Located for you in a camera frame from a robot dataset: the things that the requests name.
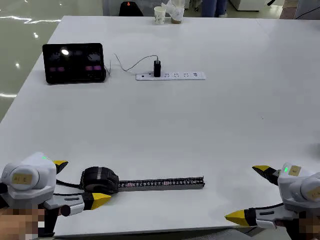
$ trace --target measuring tape blade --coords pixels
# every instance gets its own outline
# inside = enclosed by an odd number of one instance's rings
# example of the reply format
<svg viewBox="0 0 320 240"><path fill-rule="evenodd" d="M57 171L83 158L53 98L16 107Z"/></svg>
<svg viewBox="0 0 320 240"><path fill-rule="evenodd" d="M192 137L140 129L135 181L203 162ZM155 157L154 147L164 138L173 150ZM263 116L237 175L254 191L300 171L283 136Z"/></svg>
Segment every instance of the measuring tape blade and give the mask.
<svg viewBox="0 0 320 240"><path fill-rule="evenodd" d="M119 181L119 192L202 189L203 177Z"/></svg>
<svg viewBox="0 0 320 240"><path fill-rule="evenodd" d="M119 181L111 169L94 166L82 172L79 186L85 192L111 195L132 191L202 189L204 185L203 176Z"/></svg>

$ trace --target black cable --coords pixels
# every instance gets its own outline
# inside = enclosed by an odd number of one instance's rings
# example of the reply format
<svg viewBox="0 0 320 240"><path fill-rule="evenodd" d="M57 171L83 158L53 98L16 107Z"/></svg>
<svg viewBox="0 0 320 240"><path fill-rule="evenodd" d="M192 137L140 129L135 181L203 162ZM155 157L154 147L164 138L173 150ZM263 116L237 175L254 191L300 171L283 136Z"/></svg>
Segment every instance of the black cable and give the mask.
<svg viewBox="0 0 320 240"><path fill-rule="evenodd" d="M56 180L56 184L62 185L62 186L66 186L66 187L69 187L69 188L81 189L79 184L72 184L72 183L60 181L58 179Z"/></svg>
<svg viewBox="0 0 320 240"><path fill-rule="evenodd" d="M312 9L312 10L310 10L310 11L307 11L307 12L305 12L304 14L301 14L300 16L296 17L295 19L301 18L302 16L304 16L304 15L306 15L306 14L309 14L309 13L311 13L311 12L317 10L317 9L320 9L320 6L314 8L314 9Z"/></svg>
<svg viewBox="0 0 320 240"><path fill-rule="evenodd" d="M159 61L159 57L158 57L157 55L145 56L145 57L141 58L139 61L137 61L132 67L129 67L128 69L124 69L124 68L122 67L121 61L120 61L119 57L117 56L117 54L114 53L114 55L115 55L116 59L118 60L118 62L119 62L119 64L120 64L120 68L121 68L123 71L125 71L125 72L128 72L130 69L133 69L138 63L140 63L142 60L144 60L144 59L146 59L146 58L156 57L156 60Z"/></svg>
<svg viewBox="0 0 320 240"><path fill-rule="evenodd" d="M271 0L270 2L267 3L268 6L270 6L271 4L273 4L276 0Z"/></svg>
<svg viewBox="0 0 320 240"><path fill-rule="evenodd" d="M83 192L79 192L79 193L54 193L53 195L56 196L76 196L76 195L81 195L83 194Z"/></svg>

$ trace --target charging cable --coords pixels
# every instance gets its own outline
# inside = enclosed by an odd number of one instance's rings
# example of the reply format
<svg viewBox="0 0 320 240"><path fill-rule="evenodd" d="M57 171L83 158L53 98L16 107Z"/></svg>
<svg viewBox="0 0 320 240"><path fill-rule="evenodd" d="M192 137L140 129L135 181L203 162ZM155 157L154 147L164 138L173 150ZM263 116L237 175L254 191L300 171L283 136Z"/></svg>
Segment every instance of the charging cable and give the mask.
<svg viewBox="0 0 320 240"><path fill-rule="evenodd" d="M141 58L139 61L137 61L132 67L129 67L128 69L124 69L122 67L121 61L120 61L119 57L117 56L117 54L114 53L114 55L115 55L116 59L118 60L121 69L125 72L128 72L130 69L133 69L136 65L138 65L138 63L140 63L144 59L156 57L156 60L153 62L153 75L155 77L160 77L160 75L161 75L161 61L159 61L159 57L157 55L145 56L145 57Z"/></svg>

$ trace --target electrical outlet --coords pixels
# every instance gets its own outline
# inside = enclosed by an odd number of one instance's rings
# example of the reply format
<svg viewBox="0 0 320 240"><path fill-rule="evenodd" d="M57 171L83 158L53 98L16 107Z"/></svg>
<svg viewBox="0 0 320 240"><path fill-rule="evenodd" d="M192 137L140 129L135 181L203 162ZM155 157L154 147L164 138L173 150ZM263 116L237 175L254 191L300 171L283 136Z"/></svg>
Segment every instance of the electrical outlet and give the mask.
<svg viewBox="0 0 320 240"><path fill-rule="evenodd" d="M175 71L161 72L159 77L155 77L153 72L136 74L137 81L163 81L163 80L206 80L206 75L202 71Z"/></svg>

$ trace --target human hand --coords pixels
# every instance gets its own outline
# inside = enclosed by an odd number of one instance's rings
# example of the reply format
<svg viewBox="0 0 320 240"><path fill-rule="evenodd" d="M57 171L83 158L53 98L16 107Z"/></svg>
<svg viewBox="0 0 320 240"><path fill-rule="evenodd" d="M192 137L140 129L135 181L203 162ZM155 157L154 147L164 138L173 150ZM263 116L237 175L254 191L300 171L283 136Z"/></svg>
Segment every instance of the human hand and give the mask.
<svg viewBox="0 0 320 240"><path fill-rule="evenodd" d="M299 213L299 218L276 221L276 225L285 227L292 240L320 240L319 217L305 211Z"/></svg>
<svg viewBox="0 0 320 240"><path fill-rule="evenodd" d="M20 240L38 234L38 222L45 221L44 209L0 209L0 239Z"/></svg>

